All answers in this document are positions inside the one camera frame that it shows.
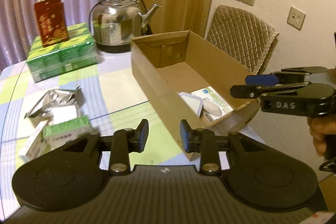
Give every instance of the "blue gripper pad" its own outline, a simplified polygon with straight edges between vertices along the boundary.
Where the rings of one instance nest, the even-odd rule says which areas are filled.
[[[273,75],[249,75],[245,78],[246,85],[273,86],[279,84],[279,79]]]
[[[180,122],[180,135],[181,135],[183,149],[185,152],[189,153],[188,131],[184,127],[184,124],[182,122]]]
[[[143,127],[141,133],[140,133],[140,151],[143,152],[145,150],[147,138],[148,138],[148,132],[149,132],[149,125],[148,122],[146,122],[145,126]]]

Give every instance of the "kettle base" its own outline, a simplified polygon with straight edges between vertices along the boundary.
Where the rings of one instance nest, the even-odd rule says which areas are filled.
[[[121,52],[129,52],[131,50],[131,44],[123,44],[123,45],[102,45],[99,43],[96,43],[98,49],[100,49],[103,52],[109,52],[109,53],[121,53]]]

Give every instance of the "open cardboard box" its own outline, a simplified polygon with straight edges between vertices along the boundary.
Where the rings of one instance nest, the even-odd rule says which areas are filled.
[[[134,38],[131,56],[135,79],[181,148],[182,119],[191,128],[208,128],[225,135],[243,128],[259,109],[256,100],[235,99],[230,95],[232,85],[244,84],[251,72],[191,31]],[[191,93],[208,86],[234,109],[213,122],[197,117],[177,93]]]

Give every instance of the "packaged item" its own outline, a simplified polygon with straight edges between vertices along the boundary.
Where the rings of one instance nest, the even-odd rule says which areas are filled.
[[[28,162],[41,156],[46,150],[48,144],[43,140],[43,129],[47,125],[48,121],[41,121],[19,151],[18,155],[24,162]]]
[[[221,110],[219,112],[219,115],[214,115],[216,114],[216,110],[215,112],[211,111],[210,106],[210,109],[207,111],[206,106],[204,105],[205,111],[203,111],[203,114],[209,122],[218,120],[219,118],[233,111],[233,108],[211,86],[208,86],[204,89],[196,90],[194,92],[191,92],[191,94],[201,97],[203,101],[215,104]]]
[[[48,90],[40,100],[28,111],[25,118],[53,118],[53,110],[58,107],[74,106],[77,113],[79,113],[79,106],[77,104],[78,92],[80,88],[75,90]]]
[[[38,44],[38,40],[33,43],[27,58],[35,82],[97,63],[95,40],[90,33],[49,47],[39,47]]]
[[[67,122],[47,126],[43,130],[43,139],[56,149],[79,136],[93,132],[90,120],[87,115],[80,116]]]
[[[43,0],[34,4],[43,47],[68,40],[64,6],[61,0]]]
[[[89,29],[89,25],[86,22],[83,22],[83,23],[78,23],[78,24],[75,24],[75,25],[71,25],[67,29],[68,29],[68,31],[73,31],[73,30],[83,29],[83,28]]]

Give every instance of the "silver foil packet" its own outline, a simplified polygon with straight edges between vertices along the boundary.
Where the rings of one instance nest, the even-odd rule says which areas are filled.
[[[77,102],[79,92],[80,87],[77,87],[75,90],[49,90],[36,105],[26,113],[25,118],[53,117],[52,110],[55,107],[75,105],[78,109]]]

